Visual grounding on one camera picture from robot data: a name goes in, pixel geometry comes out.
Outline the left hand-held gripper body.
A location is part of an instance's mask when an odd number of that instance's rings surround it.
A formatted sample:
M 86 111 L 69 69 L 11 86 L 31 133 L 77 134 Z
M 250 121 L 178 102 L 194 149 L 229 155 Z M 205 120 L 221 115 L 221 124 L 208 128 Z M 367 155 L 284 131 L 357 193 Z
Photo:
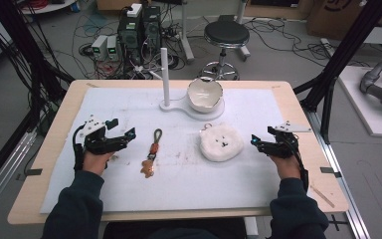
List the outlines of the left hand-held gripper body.
M 105 154 L 127 147 L 128 142 L 123 140 L 123 135 L 112 138 L 105 136 L 105 133 L 108 131 L 105 122 L 106 120 L 90 115 L 85 123 L 79 127 L 80 137 L 85 139 L 85 150 L 93 154 Z

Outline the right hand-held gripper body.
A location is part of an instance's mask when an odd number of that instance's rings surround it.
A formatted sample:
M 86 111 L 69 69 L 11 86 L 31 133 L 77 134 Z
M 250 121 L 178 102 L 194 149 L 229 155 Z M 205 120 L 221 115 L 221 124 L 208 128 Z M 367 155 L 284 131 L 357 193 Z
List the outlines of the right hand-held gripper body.
M 311 132 L 308 126 L 286 121 L 282 124 L 273 126 L 281 131 L 279 135 L 273 135 L 275 142 L 269 142 L 266 148 L 262 148 L 262 152 L 267 155 L 273 155 L 281 158 L 288 158 L 298 153 L 298 138 L 296 132 Z

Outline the person's left hand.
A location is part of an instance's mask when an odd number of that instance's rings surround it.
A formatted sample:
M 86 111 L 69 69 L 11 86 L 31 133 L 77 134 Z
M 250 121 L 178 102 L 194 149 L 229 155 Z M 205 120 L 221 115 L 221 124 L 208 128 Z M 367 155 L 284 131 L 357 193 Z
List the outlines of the person's left hand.
M 93 154 L 89 151 L 85 152 L 83 170 L 92 172 L 96 175 L 102 175 L 105 170 L 106 163 L 113 156 L 113 152 L 105 154 Z

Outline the white plush bear pouch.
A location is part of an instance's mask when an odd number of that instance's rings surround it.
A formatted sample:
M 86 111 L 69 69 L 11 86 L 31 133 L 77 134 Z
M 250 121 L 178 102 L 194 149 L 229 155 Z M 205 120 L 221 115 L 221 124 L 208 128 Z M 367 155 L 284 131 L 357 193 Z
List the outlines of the white plush bear pouch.
M 224 162 L 237 156 L 244 148 L 240 134 L 230 125 L 206 123 L 200 130 L 200 150 L 210 161 Z

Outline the wooden table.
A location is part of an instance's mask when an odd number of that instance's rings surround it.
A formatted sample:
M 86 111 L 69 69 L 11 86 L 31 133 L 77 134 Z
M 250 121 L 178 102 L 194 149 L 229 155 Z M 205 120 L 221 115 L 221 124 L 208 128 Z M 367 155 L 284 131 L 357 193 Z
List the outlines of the wooden table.
M 187 87 L 185 80 L 172 80 L 170 99 L 178 97 L 178 91 Z M 331 200 L 335 207 L 330 207 L 322 198 L 308 187 L 309 196 L 325 213 L 344 212 L 348 205 L 344 195 L 332 174 L 321 173 L 320 168 L 328 167 L 323 150 L 309 125 L 300 104 L 289 83 L 281 81 L 224 81 L 227 89 L 271 89 L 279 104 L 284 119 L 308 126 L 311 132 L 297 132 L 299 152 L 304 167 L 309 172 L 309 186 L 319 189 Z M 14 202 L 8 215 L 11 224 L 38 224 L 46 221 L 49 213 L 58 201 L 60 192 L 68 187 L 74 179 L 75 155 L 72 136 L 77 127 L 73 122 L 79 112 L 87 90 L 93 88 L 122 88 L 122 89 L 159 89 L 163 93 L 160 81 L 145 80 L 76 80 L 71 83 L 66 96 L 56 114 L 48 134 L 35 159 L 34 168 L 42 168 L 41 175 L 29 176 Z M 218 124 L 219 118 L 206 123 Z M 260 208 L 228 208 L 228 209 L 193 209 L 168 211 L 132 211 L 106 212 L 102 218 L 105 221 L 135 221 L 135 220 L 168 220 L 185 218 L 215 218 L 261 216 L 270 212 L 270 204 Z

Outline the white stand with pole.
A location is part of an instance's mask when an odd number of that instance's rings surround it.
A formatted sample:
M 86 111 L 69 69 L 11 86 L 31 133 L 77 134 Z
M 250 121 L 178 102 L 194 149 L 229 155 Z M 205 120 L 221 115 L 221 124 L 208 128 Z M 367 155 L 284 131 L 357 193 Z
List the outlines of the white stand with pole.
M 170 99 L 170 80 L 169 80 L 169 70 L 168 70 L 168 55 L 167 55 L 167 49 L 161 48 L 160 49 L 160 56 L 161 56 L 161 71 L 162 71 L 162 88 L 163 88 L 163 101 L 160 103 L 159 107 L 164 112 L 173 112 L 173 111 L 180 111 L 185 113 L 187 116 L 194 120 L 215 120 L 219 118 L 224 110 L 225 110 L 225 102 L 224 99 L 221 102 L 220 106 L 213 112 L 203 114 L 199 113 L 195 110 L 193 110 L 190 105 L 189 101 L 187 99 L 187 89 L 185 96 L 182 97 L 179 100 L 171 100 Z

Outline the white ceramic bowl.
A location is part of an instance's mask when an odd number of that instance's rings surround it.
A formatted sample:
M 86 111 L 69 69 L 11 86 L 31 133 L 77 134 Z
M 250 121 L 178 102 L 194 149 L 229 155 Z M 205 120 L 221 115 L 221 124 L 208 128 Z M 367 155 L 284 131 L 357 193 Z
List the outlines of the white ceramic bowl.
M 223 87 L 207 77 L 193 80 L 187 88 L 190 107 L 203 114 L 215 111 L 223 101 Z

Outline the white floor board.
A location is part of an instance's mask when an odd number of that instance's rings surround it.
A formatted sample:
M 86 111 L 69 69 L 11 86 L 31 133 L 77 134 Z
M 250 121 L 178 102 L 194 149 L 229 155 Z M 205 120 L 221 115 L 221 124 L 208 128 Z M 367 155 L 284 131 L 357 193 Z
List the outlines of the white floor board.
M 346 92 L 370 135 L 382 136 L 382 104 L 359 90 L 362 77 L 370 71 L 367 67 L 347 66 L 339 76 L 339 83 Z

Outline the black round stool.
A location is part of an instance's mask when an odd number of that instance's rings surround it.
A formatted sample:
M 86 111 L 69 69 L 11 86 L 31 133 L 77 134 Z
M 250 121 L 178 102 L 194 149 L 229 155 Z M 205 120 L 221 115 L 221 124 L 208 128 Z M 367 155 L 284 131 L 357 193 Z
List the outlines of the black round stool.
M 235 21 L 216 21 L 209 23 L 204 29 L 204 39 L 211 45 L 221 48 L 219 59 L 208 63 L 199 76 L 213 80 L 238 81 L 240 74 L 231 64 L 226 62 L 227 49 L 240 49 L 250 40 L 248 29 Z

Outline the white desk leg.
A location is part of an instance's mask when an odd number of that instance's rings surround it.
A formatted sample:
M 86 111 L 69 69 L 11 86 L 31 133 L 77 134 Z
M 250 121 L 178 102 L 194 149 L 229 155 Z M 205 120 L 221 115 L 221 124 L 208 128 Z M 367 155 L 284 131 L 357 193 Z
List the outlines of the white desk leg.
M 187 37 L 187 4 L 188 0 L 181 0 L 181 32 L 180 41 L 186 57 L 186 63 L 192 64 L 195 60 L 190 43 Z

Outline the cardboard box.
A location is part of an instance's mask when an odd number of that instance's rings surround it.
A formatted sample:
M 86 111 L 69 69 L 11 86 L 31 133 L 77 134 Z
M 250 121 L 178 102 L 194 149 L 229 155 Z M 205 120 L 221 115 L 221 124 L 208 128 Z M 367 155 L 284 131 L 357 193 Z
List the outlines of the cardboard box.
M 366 4 L 372 0 L 313 0 L 307 17 L 308 35 L 342 40 Z

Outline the white round table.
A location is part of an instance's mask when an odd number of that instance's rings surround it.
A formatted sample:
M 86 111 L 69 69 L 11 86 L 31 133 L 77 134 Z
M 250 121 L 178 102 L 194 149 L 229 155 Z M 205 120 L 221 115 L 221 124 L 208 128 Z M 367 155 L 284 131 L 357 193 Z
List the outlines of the white round table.
M 78 0 L 25 0 L 21 4 L 23 14 L 42 14 L 70 8 L 72 12 L 79 12 L 81 6 Z

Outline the gingerbread man keychain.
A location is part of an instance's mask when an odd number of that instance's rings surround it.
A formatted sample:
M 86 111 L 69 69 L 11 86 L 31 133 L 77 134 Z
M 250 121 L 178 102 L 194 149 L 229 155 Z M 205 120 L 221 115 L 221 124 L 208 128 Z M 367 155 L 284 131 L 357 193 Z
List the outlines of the gingerbread man keychain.
M 153 143 L 150 146 L 149 154 L 147 155 L 146 159 L 141 162 L 142 168 L 140 172 L 143 173 L 146 178 L 149 178 L 154 174 L 153 163 L 159 149 L 159 142 L 161 137 L 162 129 L 157 128 L 153 133 Z

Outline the aluminium rail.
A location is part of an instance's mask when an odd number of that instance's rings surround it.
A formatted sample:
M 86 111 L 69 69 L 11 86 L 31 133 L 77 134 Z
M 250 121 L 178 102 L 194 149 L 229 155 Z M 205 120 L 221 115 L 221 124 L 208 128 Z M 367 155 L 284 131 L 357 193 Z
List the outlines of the aluminium rail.
M 0 167 L 0 194 L 4 191 L 11 177 L 26 157 L 30 148 L 37 138 L 37 132 L 25 132 L 16 144 L 9 151 L 8 155 L 3 156 L 3 164 Z
M 347 202 L 348 209 L 344 211 L 346 221 L 348 222 L 349 228 L 354 239 L 371 239 L 367 227 L 363 221 L 363 218 L 358 210 L 356 202 L 350 192 L 349 186 L 345 180 L 344 174 L 339 165 L 338 159 L 333 151 L 330 144 L 326 142 L 324 137 L 320 134 L 320 118 L 317 113 L 305 112 L 305 115 L 313 128 L 313 133 L 319 142 L 320 148 L 325 154 L 327 159 L 330 172 L 334 175 L 337 183 L 344 195 L 345 201 Z

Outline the black frame post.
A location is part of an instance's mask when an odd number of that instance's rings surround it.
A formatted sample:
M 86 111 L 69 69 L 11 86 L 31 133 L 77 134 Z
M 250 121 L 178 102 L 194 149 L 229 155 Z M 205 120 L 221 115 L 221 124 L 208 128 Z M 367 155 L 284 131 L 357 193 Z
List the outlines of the black frame post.
M 29 92 L 29 111 L 0 150 L 1 169 L 21 136 L 39 122 L 41 110 L 63 99 L 67 91 L 62 82 L 70 85 L 75 79 L 61 70 L 51 48 L 48 50 L 55 64 L 45 58 L 27 27 L 17 0 L 0 0 L 0 23 L 12 40 L 10 44 L 0 33 L 0 49 Z
M 382 0 L 367 0 L 324 69 L 317 77 L 293 89 L 296 95 L 309 90 L 307 96 L 300 101 L 300 105 L 310 113 L 315 113 L 319 103 L 323 102 L 319 133 L 326 144 L 330 144 L 329 123 L 334 85 L 381 18 Z

